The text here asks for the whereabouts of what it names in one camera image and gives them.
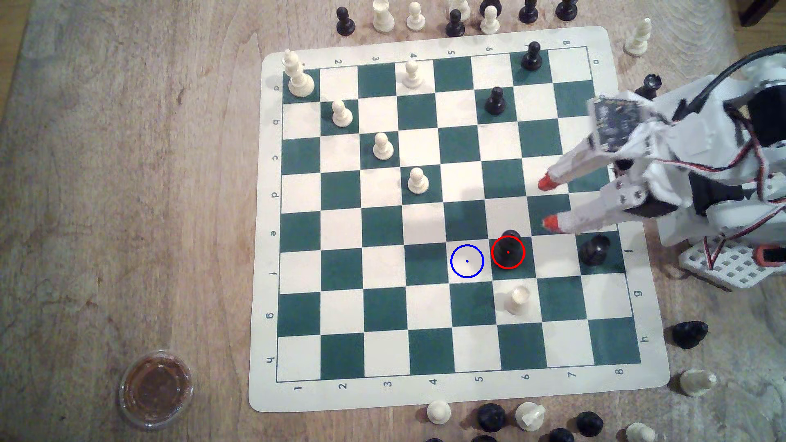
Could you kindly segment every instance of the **black chess piece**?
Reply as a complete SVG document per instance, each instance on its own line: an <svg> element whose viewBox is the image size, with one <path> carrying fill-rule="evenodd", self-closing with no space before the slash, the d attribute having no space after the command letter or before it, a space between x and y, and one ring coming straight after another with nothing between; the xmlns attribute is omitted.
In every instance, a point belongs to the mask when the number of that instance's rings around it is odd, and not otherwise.
<svg viewBox="0 0 786 442"><path fill-rule="evenodd" d="M660 89L662 84L663 82L660 81L659 75L649 74L644 77L644 84L634 90L634 92L648 100L654 100L658 96L658 89Z"/></svg>
<svg viewBox="0 0 786 442"><path fill-rule="evenodd" d="M578 260L586 266L599 266L606 260L612 241L604 235L595 235L578 248Z"/></svg>
<svg viewBox="0 0 786 442"><path fill-rule="evenodd" d="M497 8L497 17L499 17L502 14L502 4L499 2L499 0L483 0L480 3L480 15L482 17L486 16L486 7L488 6L493 6L494 8Z"/></svg>
<svg viewBox="0 0 786 442"><path fill-rule="evenodd" d="M531 24L538 19L538 0L524 0L524 7L519 10L519 21Z"/></svg>
<svg viewBox="0 0 786 442"><path fill-rule="evenodd" d="M549 442L574 442L573 433L564 428L549 431Z"/></svg>
<svg viewBox="0 0 786 442"><path fill-rule="evenodd" d="M505 410L496 403L485 403L478 408L478 424L487 433L494 433L505 426Z"/></svg>
<svg viewBox="0 0 786 442"><path fill-rule="evenodd" d="M582 436L595 437L601 434L603 419L592 411L582 411L576 416L576 427Z"/></svg>
<svg viewBox="0 0 786 442"><path fill-rule="evenodd" d="M502 97L501 87L497 86L491 89L491 96L486 100L484 108L491 115L499 115L505 111L505 99Z"/></svg>
<svg viewBox="0 0 786 442"><path fill-rule="evenodd" d="M696 347L709 331L710 327L705 322L680 322L671 329L671 337L679 348L687 350Z"/></svg>
<svg viewBox="0 0 786 442"><path fill-rule="evenodd" d="M336 16L339 17L339 22L336 23L336 31L346 37L352 35L354 32L354 20L349 18L349 11L343 6L336 9Z"/></svg>
<svg viewBox="0 0 786 442"><path fill-rule="evenodd" d="M448 37L461 37L464 35L464 24L461 22L461 11L454 9L450 11L450 21L445 26L445 33Z"/></svg>
<svg viewBox="0 0 786 442"><path fill-rule="evenodd" d="M540 54L540 43L531 42L527 53L521 57L521 67L528 71L537 71L541 65L543 65L543 57Z"/></svg>
<svg viewBox="0 0 786 442"><path fill-rule="evenodd" d="M518 264L519 261L521 261L521 257L524 254L524 249L521 246L521 243L516 241L514 238L521 239L519 232L516 232L515 230L506 230L502 233L502 236L500 236L497 245L492 251L494 254L494 259L497 261L498 267L513 267Z"/></svg>
<svg viewBox="0 0 786 442"><path fill-rule="evenodd" d="M576 2L578 0L562 0L554 10L554 15L562 21L571 21L576 18L578 14L578 7Z"/></svg>

